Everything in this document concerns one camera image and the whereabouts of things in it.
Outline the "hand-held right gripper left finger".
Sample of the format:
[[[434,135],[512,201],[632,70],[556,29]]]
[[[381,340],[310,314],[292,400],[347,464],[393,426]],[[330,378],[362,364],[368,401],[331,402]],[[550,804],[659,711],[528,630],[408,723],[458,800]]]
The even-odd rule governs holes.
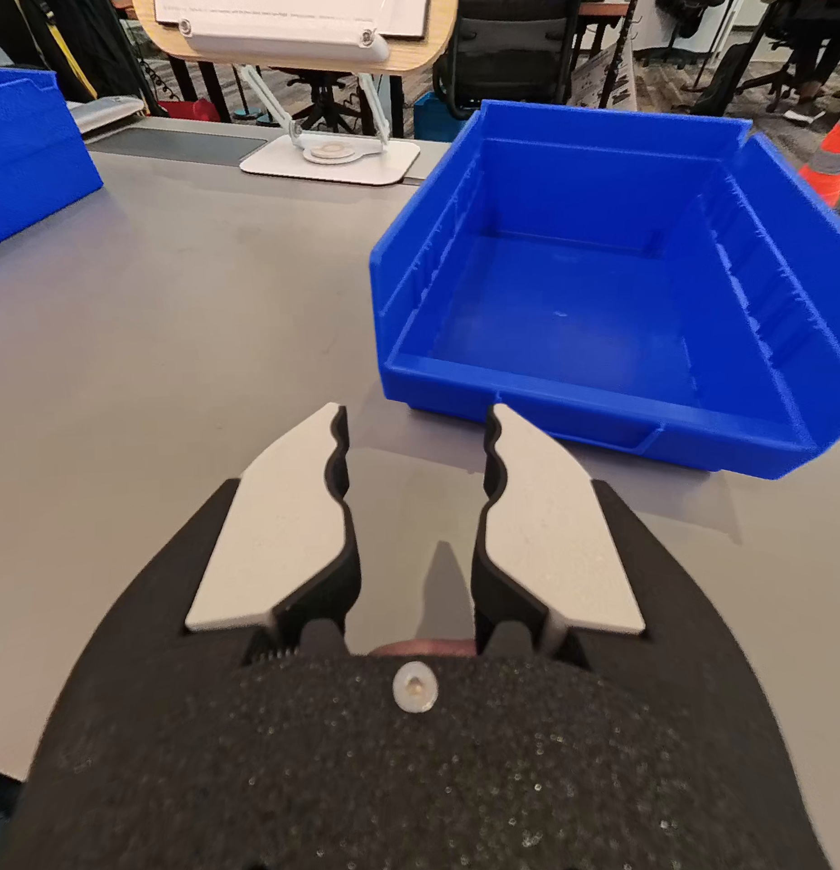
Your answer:
[[[298,647],[311,622],[345,634],[361,591],[348,414],[327,403],[265,448],[237,489],[185,617],[190,633],[261,628]]]

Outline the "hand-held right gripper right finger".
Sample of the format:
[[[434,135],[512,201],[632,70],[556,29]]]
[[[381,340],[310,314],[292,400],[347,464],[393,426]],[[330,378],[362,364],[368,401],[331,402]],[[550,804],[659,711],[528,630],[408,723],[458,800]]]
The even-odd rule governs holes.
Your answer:
[[[588,632],[640,638],[645,618],[596,483],[554,438],[504,403],[487,413],[486,496],[470,573],[475,644],[556,658]]]

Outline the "blue plastic bin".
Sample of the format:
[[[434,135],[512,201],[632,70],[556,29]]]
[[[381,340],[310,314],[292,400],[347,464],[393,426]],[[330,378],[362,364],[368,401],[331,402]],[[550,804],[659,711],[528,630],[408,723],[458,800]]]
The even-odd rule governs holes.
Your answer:
[[[840,440],[840,217],[735,118],[488,101],[374,246],[387,398],[780,479]]]
[[[56,75],[0,68],[0,243],[102,186]]]

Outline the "white adjustable stand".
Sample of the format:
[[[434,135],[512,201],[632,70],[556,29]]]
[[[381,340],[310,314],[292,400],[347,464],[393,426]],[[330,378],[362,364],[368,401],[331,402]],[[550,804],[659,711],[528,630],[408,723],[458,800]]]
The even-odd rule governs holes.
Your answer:
[[[400,182],[418,157],[416,145],[391,145],[391,125],[373,77],[360,70],[364,64],[382,62],[390,55],[375,18],[362,18],[355,11],[303,13],[282,8],[253,12],[192,5],[178,13],[178,29],[205,55],[227,49],[240,58],[253,54],[266,59],[307,57],[338,62],[357,76],[371,109],[374,136],[304,129],[285,111],[256,67],[244,64],[241,77],[284,135],[245,158],[240,163],[243,172],[380,187]]]

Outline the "blue storage box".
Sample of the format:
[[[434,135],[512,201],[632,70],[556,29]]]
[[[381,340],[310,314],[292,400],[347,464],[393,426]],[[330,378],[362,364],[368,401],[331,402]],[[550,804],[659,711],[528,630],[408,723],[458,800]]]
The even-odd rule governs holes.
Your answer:
[[[454,118],[434,92],[426,92],[413,103],[413,137],[415,140],[451,144],[467,119]]]

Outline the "red bag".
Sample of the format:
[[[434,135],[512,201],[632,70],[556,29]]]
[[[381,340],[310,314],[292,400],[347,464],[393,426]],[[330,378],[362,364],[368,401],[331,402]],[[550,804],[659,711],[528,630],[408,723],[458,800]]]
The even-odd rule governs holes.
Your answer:
[[[217,107],[208,99],[159,101],[158,104],[168,117],[176,120],[221,123]]]

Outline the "printed floor sign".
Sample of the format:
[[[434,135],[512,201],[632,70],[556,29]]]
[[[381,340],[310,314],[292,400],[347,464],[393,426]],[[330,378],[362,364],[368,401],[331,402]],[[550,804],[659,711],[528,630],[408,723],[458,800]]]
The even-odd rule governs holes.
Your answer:
[[[610,71],[615,48],[615,45],[611,45],[603,49],[573,72],[567,105],[591,109],[600,107],[603,87]],[[612,111],[638,111],[632,45],[629,40],[623,47],[618,74],[608,96],[606,108]]]

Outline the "orange traffic cone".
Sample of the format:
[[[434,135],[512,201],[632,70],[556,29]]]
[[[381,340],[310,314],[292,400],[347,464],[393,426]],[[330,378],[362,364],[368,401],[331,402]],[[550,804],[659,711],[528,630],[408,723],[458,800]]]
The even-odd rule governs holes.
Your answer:
[[[798,175],[828,207],[837,206],[840,199],[840,117]]]

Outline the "black office chair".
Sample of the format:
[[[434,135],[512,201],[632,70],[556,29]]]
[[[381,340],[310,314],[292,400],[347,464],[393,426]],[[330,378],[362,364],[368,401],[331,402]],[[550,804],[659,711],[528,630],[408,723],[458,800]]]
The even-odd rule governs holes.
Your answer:
[[[565,104],[580,1],[459,1],[445,53],[433,65],[437,98],[457,121],[484,101]]]

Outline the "black stanchion pole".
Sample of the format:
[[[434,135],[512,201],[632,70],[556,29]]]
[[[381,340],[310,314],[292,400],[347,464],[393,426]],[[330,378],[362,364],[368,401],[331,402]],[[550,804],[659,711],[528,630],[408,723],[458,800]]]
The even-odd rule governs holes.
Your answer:
[[[638,1],[629,1],[627,9],[623,15],[618,39],[615,44],[613,56],[610,60],[606,78],[603,82],[603,88],[599,98],[599,108],[605,110],[608,108],[610,96],[619,78],[619,71],[623,59],[625,45],[629,42],[632,22],[634,19]]]

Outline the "printed instruction sheet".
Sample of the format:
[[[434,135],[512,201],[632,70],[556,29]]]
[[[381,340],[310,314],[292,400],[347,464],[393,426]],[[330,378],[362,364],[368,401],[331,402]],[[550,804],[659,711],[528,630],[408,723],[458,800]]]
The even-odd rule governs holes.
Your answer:
[[[360,44],[362,37],[419,39],[428,1],[154,1],[159,24],[188,36]]]

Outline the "dark hanging cloth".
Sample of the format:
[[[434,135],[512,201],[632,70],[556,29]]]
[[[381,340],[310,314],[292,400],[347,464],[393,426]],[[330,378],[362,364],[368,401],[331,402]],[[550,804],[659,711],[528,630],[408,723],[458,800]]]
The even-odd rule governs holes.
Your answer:
[[[0,1],[0,49],[13,66],[54,72],[69,102],[154,103],[110,1]]]

